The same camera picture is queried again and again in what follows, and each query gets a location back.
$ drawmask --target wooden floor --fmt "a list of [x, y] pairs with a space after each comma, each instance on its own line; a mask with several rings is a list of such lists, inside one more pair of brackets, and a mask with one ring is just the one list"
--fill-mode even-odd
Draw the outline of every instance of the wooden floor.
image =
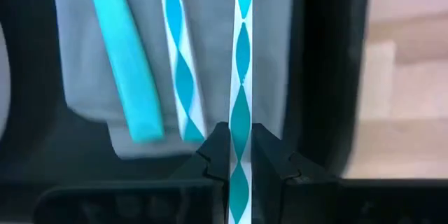
[[370, 25], [345, 176], [448, 179], [448, 15]]

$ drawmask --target light gray background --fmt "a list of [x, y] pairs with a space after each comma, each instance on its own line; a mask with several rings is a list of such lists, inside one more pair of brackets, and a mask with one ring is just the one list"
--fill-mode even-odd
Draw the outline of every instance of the light gray background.
[[[109, 125], [122, 158], [196, 150], [179, 136], [161, 0], [128, 0], [150, 62], [167, 140], [132, 143], [92, 0], [56, 0], [65, 98], [79, 115]], [[184, 0], [208, 131], [228, 121], [235, 0]], [[291, 0], [253, 3], [253, 121], [281, 136], [286, 103]]]

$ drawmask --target teal straw end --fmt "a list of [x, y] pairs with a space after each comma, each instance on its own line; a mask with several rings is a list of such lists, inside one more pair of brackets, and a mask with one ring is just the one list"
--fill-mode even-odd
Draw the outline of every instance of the teal straw end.
[[160, 123], [133, 125], [133, 127], [129, 127], [129, 134], [135, 143], [161, 141], [165, 137], [163, 126]]

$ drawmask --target teal spiral pattern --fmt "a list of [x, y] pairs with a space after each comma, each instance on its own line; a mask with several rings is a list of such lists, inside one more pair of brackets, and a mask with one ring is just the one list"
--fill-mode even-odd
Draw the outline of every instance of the teal spiral pattern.
[[[246, 19], [251, 1], [238, 0], [243, 20]], [[242, 23], [238, 32], [235, 59], [239, 77], [239, 90], [230, 116], [230, 133], [237, 156], [237, 163], [230, 177], [230, 211], [235, 223], [239, 223], [249, 202], [249, 181], [241, 163], [242, 155], [251, 133], [251, 110], [244, 89], [244, 82], [251, 61], [251, 43], [245, 22]]]
[[174, 43], [176, 44], [177, 51], [177, 61], [174, 74], [175, 91], [177, 92], [183, 110], [187, 115], [185, 132], [181, 132], [181, 134], [183, 134], [182, 137], [184, 139], [189, 141], [203, 141], [204, 136], [190, 117], [190, 109], [193, 103], [193, 97], [195, 95], [193, 74], [185, 61], [184, 56], [179, 50], [182, 40], [182, 31], [185, 29], [185, 22], [183, 20], [185, 17], [183, 16], [181, 0], [166, 0], [165, 12], [169, 26], [169, 31], [167, 32], [171, 33]]

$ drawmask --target teal and white straw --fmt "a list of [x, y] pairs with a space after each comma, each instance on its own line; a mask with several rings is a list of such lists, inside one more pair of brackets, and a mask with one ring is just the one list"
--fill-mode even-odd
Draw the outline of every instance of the teal and white straw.
[[252, 222], [252, 0], [235, 0], [230, 85], [229, 223]]
[[162, 5], [179, 132], [184, 141], [203, 142], [207, 133], [183, 1]]

